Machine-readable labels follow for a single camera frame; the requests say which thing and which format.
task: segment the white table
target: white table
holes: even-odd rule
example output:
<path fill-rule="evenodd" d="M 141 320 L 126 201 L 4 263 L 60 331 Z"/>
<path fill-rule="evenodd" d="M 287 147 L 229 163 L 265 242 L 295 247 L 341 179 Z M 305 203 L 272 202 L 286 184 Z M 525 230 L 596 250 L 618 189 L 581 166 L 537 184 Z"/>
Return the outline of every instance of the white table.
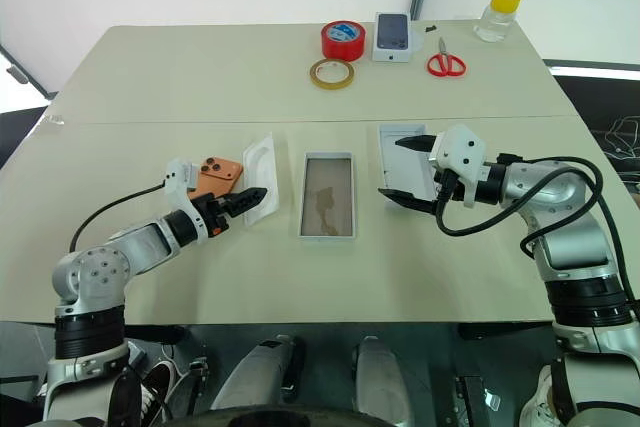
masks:
<path fill-rule="evenodd" d="M 453 123 L 422 120 L 431 131 Z M 632 283 L 640 285 L 640 212 L 577 116 L 462 122 L 488 141 L 490 158 L 507 151 L 595 161 L 605 176 L 604 194 Z M 0 319 L 52 321 L 57 298 L 51 270 L 75 228 L 96 208 L 156 184 L 173 157 L 241 159 L 251 142 L 269 132 L 276 143 L 280 210 L 250 228 L 236 219 L 219 238 L 189 246 L 133 279 L 128 323 L 551 319 L 535 264 L 518 248 L 526 229 L 517 216 L 481 234 L 450 238 L 430 216 L 385 208 L 375 190 L 382 185 L 377 127 L 373 121 L 41 125 L 0 171 Z M 353 241 L 297 237 L 303 155 L 311 150 L 355 156 Z M 159 192 L 114 208 L 87 228 L 79 247 L 167 209 Z M 492 206 L 468 210 L 451 204 L 447 222 L 462 227 L 496 212 Z"/>
<path fill-rule="evenodd" d="M 413 121 L 471 117 L 575 116 L 576 111 L 518 25 L 498 44 L 472 21 L 416 22 L 422 50 L 407 64 L 353 63 L 347 89 L 309 79 L 321 59 L 321 25 L 114 27 L 53 102 L 74 123 Z M 467 64 L 464 78 L 437 78 L 425 61 L 444 37 Z"/>

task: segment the scissors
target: scissors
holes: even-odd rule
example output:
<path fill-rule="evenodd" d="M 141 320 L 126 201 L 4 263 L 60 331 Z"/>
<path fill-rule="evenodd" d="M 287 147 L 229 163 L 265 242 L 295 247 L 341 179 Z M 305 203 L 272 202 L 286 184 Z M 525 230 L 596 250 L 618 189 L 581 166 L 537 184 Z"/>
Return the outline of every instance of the scissors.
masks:
<path fill-rule="evenodd" d="M 440 37 L 438 46 L 440 47 L 440 52 L 431 57 L 425 66 L 431 75 L 436 77 L 459 77 L 467 71 L 467 66 L 462 59 L 447 52 L 447 47 L 444 45 L 442 37 Z"/>

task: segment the tape roll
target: tape roll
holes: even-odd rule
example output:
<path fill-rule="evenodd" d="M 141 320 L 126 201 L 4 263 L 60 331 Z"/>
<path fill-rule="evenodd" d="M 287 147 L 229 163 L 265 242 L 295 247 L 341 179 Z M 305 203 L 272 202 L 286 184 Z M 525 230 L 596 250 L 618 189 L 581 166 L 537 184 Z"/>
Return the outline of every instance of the tape roll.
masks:
<path fill-rule="evenodd" d="M 327 82 L 325 80 L 322 80 L 320 77 L 318 77 L 318 72 L 325 66 L 325 64 L 331 64 L 331 63 L 344 65 L 347 68 L 346 77 L 336 82 Z M 354 70 L 353 70 L 353 66 L 349 62 L 345 62 L 340 59 L 322 59 L 311 66 L 311 69 L 309 70 L 309 75 L 311 76 L 311 80 L 313 81 L 313 83 L 316 84 L 318 87 L 322 87 L 323 89 L 327 89 L 327 90 L 336 90 L 336 89 L 342 89 L 346 87 L 353 81 Z"/>
<path fill-rule="evenodd" d="M 364 53 L 366 31 L 357 22 L 337 20 L 322 28 L 322 53 L 327 59 L 351 62 Z"/>

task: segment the plastic bottle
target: plastic bottle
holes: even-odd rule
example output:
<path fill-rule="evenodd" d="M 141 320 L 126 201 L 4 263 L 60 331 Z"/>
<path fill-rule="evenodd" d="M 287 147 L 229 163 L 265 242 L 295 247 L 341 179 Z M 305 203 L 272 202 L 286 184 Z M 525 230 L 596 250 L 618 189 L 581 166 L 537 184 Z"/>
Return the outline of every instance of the plastic bottle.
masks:
<path fill-rule="evenodd" d="M 473 31 L 485 42 L 500 42 L 516 18 L 520 0 L 491 0 Z"/>

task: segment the red tape roll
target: red tape roll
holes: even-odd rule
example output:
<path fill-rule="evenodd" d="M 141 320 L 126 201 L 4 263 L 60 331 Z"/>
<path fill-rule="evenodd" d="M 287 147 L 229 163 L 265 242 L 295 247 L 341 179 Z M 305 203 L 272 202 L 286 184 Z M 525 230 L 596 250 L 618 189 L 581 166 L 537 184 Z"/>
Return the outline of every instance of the red tape roll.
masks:
<path fill-rule="evenodd" d="M 366 31 L 357 22 L 337 20 L 322 28 L 322 53 L 327 59 L 351 62 L 364 53 Z"/>

